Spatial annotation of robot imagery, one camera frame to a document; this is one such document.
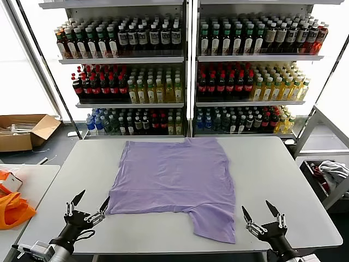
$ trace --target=white shelf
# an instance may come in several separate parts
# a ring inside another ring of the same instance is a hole
[[[118,57],[118,58],[87,58],[62,59],[61,64],[148,64],[148,63],[182,63],[183,56],[169,57]]]
[[[168,104],[80,104],[77,108],[182,108],[184,103]]]
[[[344,0],[200,0],[200,4],[341,4]]]
[[[198,56],[199,62],[230,61],[319,61],[323,56],[311,55],[250,55],[250,56]]]
[[[203,106],[267,106],[267,105],[303,105],[305,101],[242,101],[242,102],[196,102]]]
[[[98,8],[98,7],[136,7],[148,5],[182,5],[183,0],[67,0],[39,3],[43,9],[57,8]]]

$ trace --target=purple t-shirt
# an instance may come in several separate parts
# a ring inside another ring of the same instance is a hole
[[[194,233],[235,243],[235,191],[216,138],[127,141],[111,188],[108,214],[188,213]]]

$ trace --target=white table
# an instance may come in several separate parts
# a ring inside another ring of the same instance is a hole
[[[42,200],[20,242],[32,245],[56,237],[65,222],[65,202],[86,189],[78,210],[94,212],[108,196],[125,139],[76,143]],[[183,141],[183,139],[141,139]],[[110,215],[95,227],[96,234],[75,245],[75,253],[238,253],[263,252],[269,246],[245,229],[241,205],[258,224],[274,221],[269,200],[286,214],[286,235],[293,248],[334,247],[342,238],[313,190],[279,138],[219,138],[231,160],[236,188],[236,244],[221,243],[193,234],[184,213]]]
[[[60,166],[0,164],[0,169],[2,168],[17,170],[14,174],[23,181],[23,185],[19,189],[21,198],[27,199],[31,207],[36,209],[55,179]],[[24,222],[12,229],[0,230],[0,261],[5,259],[11,245],[18,242],[27,224],[28,222]]]

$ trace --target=t-shirt sleeve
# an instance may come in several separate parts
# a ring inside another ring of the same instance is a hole
[[[194,224],[194,234],[209,239],[235,244],[234,206],[201,204],[188,211]]]

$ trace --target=cardboard box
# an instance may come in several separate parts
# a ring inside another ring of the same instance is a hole
[[[7,128],[11,124],[38,123],[29,134],[0,135],[0,152],[32,150],[42,145],[61,124],[49,115],[9,115],[0,116],[0,127]]]

